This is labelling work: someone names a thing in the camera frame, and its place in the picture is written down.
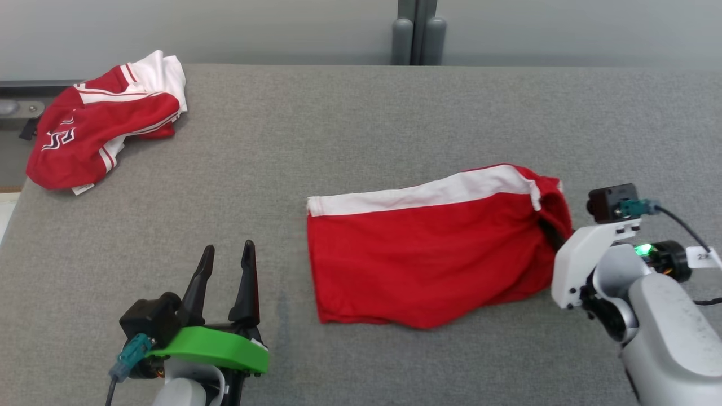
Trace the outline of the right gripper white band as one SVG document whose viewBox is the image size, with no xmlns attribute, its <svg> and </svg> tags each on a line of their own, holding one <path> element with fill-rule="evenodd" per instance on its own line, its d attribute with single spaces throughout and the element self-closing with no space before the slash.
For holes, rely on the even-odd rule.
<svg viewBox="0 0 722 406">
<path fill-rule="evenodd" d="M 561 309 L 581 305 L 580 288 L 593 272 L 606 251 L 614 242 L 634 237 L 642 219 L 629 219 L 619 223 L 594 224 L 578 229 L 565 242 L 565 237 L 554 224 L 539 218 L 539 228 L 554 252 L 551 296 Z"/>
</svg>

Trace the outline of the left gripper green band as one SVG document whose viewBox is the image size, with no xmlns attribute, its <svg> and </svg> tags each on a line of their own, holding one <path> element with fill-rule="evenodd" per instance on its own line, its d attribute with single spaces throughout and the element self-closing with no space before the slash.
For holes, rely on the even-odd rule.
<svg viewBox="0 0 722 406">
<path fill-rule="evenodd" d="M 228 314 L 231 324 L 204 326 L 206 288 L 213 272 L 214 255 L 215 247 L 206 246 L 183 296 L 180 321 L 186 327 L 180 328 L 165 347 L 150 350 L 148 358 L 177 358 L 252 375 L 266 374 L 269 350 L 257 327 L 261 317 L 256 245 L 247 240 L 243 247 L 241 282 Z"/>
</svg>

